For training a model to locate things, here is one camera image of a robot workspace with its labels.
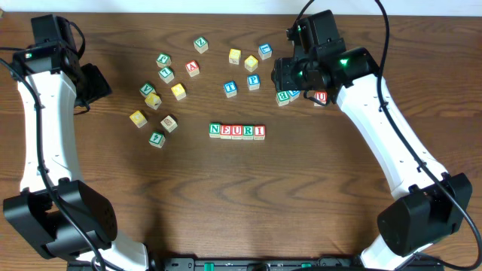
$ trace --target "white plastic casing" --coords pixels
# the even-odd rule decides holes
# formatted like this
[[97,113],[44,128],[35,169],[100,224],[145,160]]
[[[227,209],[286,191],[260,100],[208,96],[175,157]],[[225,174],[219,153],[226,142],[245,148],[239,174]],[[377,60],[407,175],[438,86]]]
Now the white plastic casing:
[[[389,103],[387,108],[397,127],[415,152],[427,163],[429,170],[439,180],[442,180],[441,174],[447,170],[435,160],[416,137],[393,102],[383,78],[382,94]],[[427,174],[417,170],[418,164],[396,135],[385,114],[380,110],[376,76],[367,75],[354,80],[351,87],[342,87],[337,97],[337,104],[356,125],[368,143],[385,173],[395,200],[408,195],[409,187],[414,184],[420,189],[433,184]],[[367,268],[393,270],[403,264],[409,256],[400,257],[394,254],[383,241],[382,236],[378,236],[374,243],[361,253],[361,261]]]
[[[42,142],[45,166],[52,185],[60,178],[83,181],[75,147],[74,101],[75,86],[63,72],[52,75],[42,72],[26,77],[27,82],[39,95],[42,109]],[[38,173],[37,142],[34,102],[30,92],[19,82],[25,111],[26,160],[20,190],[30,192],[45,189]]]

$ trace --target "yellow block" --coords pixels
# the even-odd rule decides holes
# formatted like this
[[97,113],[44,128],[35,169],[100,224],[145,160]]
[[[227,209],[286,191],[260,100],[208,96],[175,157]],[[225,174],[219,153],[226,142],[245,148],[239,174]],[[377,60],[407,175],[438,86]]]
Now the yellow block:
[[239,64],[240,58],[241,58],[241,50],[231,49],[229,51],[229,63]]
[[144,101],[148,105],[148,107],[153,108],[155,110],[159,108],[159,105],[161,103],[160,97],[154,93],[149,93],[149,95],[147,96],[147,98],[145,98]]
[[186,97],[186,90],[184,90],[181,84],[176,84],[174,87],[171,87],[171,90],[177,100]]
[[139,110],[134,112],[134,114],[131,114],[130,119],[138,128],[141,128],[148,122]]
[[258,64],[258,60],[254,56],[248,56],[248,58],[244,61],[244,64],[252,68]]

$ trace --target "wooden block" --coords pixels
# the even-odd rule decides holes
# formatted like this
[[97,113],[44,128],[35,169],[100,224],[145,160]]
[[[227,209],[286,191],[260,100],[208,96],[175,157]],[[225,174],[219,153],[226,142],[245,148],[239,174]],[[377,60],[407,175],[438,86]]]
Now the wooden block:
[[221,124],[211,123],[209,125],[209,137],[218,139],[221,136]]
[[141,87],[141,94],[144,96],[144,98],[146,98],[149,93],[155,94],[156,90],[149,83],[145,83],[144,86]]
[[167,132],[172,132],[178,126],[176,121],[171,116],[167,116],[166,118],[164,118],[160,122],[160,124],[162,124],[162,126],[164,127],[164,129],[167,130]]
[[186,64],[186,71],[188,71],[188,74],[193,77],[199,74],[199,65],[197,65],[196,61],[191,61],[188,64]]
[[243,126],[243,139],[244,140],[253,140],[255,138],[255,127],[251,125]]
[[[315,99],[319,100],[320,102],[326,104],[326,97],[327,97],[327,93],[326,91],[317,91],[315,92]],[[322,105],[319,105],[317,104],[316,102],[313,103],[315,106],[322,106]]]
[[278,92],[276,94],[276,102],[278,103],[278,106],[287,105],[289,103],[288,91]]
[[172,93],[177,100],[183,99],[186,97],[186,90],[181,83],[176,84],[174,87],[171,87]]
[[166,68],[171,66],[171,56],[166,55],[165,53],[162,53],[159,55],[159,57],[156,60],[157,65],[159,68]]
[[162,148],[165,141],[166,137],[163,134],[159,132],[153,132],[151,138],[149,139],[149,144],[158,148]]
[[289,94],[289,101],[293,102],[294,100],[298,99],[300,96],[300,91],[299,90],[289,90],[287,91]]
[[244,67],[253,72],[258,67],[258,60],[254,56],[248,56],[248,58],[244,61]]
[[269,44],[262,44],[258,48],[259,57],[262,60],[269,59],[271,57],[272,52],[273,52],[273,49],[271,49],[271,46]]
[[130,115],[130,119],[134,124],[137,126],[137,128],[141,128],[144,126],[148,121],[145,119],[144,115],[138,110],[134,112],[134,114]]
[[231,139],[243,139],[243,125],[231,126]]
[[171,69],[166,67],[159,71],[159,76],[160,79],[167,84],[174,79],[174,72],[172,72]]
[[227,98],[235,96],[238,93],[236,83],[234,83],[234,81],[231,81],[224,84],[224,92],[226,93]]
[[259,81],[258,75],[249,75],[248,76],[248,89],[249,90],[258,90],[261,85]]
[[221,139],[231,139],[231,125],[221,125]]
[[241,50],[231,49],[229,51],[229,63],[239,65],[241,59]]
[[264,140],[266,128],[264,125],[255,125],[255,140]]
[[144,102],[146,105],[148,105],[148,107],[154,110],[157,110],[159,108],[159,105],[162,103],[160,97],[154,93],[149,93],[149,95],[145,98]]
[[194,41],[194,48],[196,48],[199,53],[204,53],[209,49],[208,41],[204,37],[199,37]]

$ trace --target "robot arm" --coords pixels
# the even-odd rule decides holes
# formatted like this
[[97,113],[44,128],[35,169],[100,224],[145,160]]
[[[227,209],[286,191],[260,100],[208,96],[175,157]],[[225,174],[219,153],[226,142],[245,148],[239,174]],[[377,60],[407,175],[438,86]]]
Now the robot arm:
[[[111,89],[97,67],[79,66],[81,53],[75,49],[70,25],[64,18],[52,15],[32,19],[36,44],[15,53],[11,66],[25,77],[41,103],[41,151],[54,195],[96,244],[106,263],[145,271],[149,269],[147,248],[117,231],[111,203],[89,188],[81,175],[74,107],[88,107],[110,94]],[[52,199],[38,174],[34,99],[21,82],[18,90],[25,111],[26,164],[20,195],[4,200],[5,218],[43,258],[60,257],[74,265],[90,265],[94,253],[86,240],[59,211],[47,212]]]
[[[356,125],[377,158],[395,199],[377,219],[380,236],[361,255],[367,268],[395,269],[441,238],[455,233],[463,215],[440,188],[419,168],[386,115],[377,93],[380,68],[364,48],[346,50],[330,11],[297,20],[286,31],[294,56],[275,61],[271,74],[276,91],[304,91],[304,97],[320,105],[337,103]],[[387,110],[429,171],[467,208],[471,185],[465,175],[450,176],[423,147],[403,118],[382,79]],[[307,97],[309,90],[324,90],[322,104]]]
[[[415,151],[422,155],[430,171],[439,176],[442,181],[442,174],[447,170],[423,147],[401,115],[392,101],[385,79],[382,80],[382,93],[384,99],[390,101],[390,114],[397,126]],[[418,165],[393,131],[385,114],[380,111],[375,75],[366,75],[354,80],[353,86],[342,87],[337,97],[337,104],[368,143],[382,167],[395,200],[410,194],[410,187],[414,185],[419,189],[433,185],[432,180],[424,172],[417,170]],[[431,243],[424,245],[416,251],[422,251],[430,245]],[[378,236],[374,243],[361,253],[361,261],[368,268],[393,270],[402,265],[411,255],[410,253],[402,257],[395,254],[387,246],[383,237]]]

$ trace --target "wooden surface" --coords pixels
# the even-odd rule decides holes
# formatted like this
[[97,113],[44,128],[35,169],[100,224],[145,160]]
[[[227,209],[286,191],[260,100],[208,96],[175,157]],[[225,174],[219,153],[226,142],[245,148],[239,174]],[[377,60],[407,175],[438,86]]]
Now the wooden surface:
[[[5,14],[1,46],[33,41],[29,19]],[[276,58],[292,55],[285,28],[294,16],[165,14],[60,14],[87,38],[82,63],[100,68],[114,94],[75,117],[78,156],[88,184],[114,206],[119,228],[160,254],[198,257],[318,257],[354,254],[377,235],[376,216],[393,202],[374,155],[338,107],[314,108],[298,99],[279,108],[270,73]],[[383,19],[339,16],[348,48],[365,46],[379,61]],[[482,19],[391,17],[392,39],[385,77],[389,89],[424,145],[451,173],[464,172],[474,186],[468,210],[482,225]],[[209,50],[193,40],[203,35]],[[229,49],[258,55],[269,42],[273,56],[255,71],[261,89],[249,92],[243,65],[230,65]],[[162,82],[155,59],[172,57],[175,80]],[[9,53],[0,56],[11,60]],[[184,64],[198,61],[190,78]],[[223,83],[239,90],[227,99]],[[163,103],[153,111],[139,88],[155,84]],[[18,194],[25,143],[16,84],[0,72],[0,198]],[[170,91],[182,82],[177,102]],[[148,124],[129,119],[143,110]],[[149,135],[173,114],[179,127],[159,150]],[[263,142],[210,139],[210,122],[262,123]],[[3,270],[65,269],[43,260],[0,219]],[[466,224],[429,250],[457,264],[475,259]]]

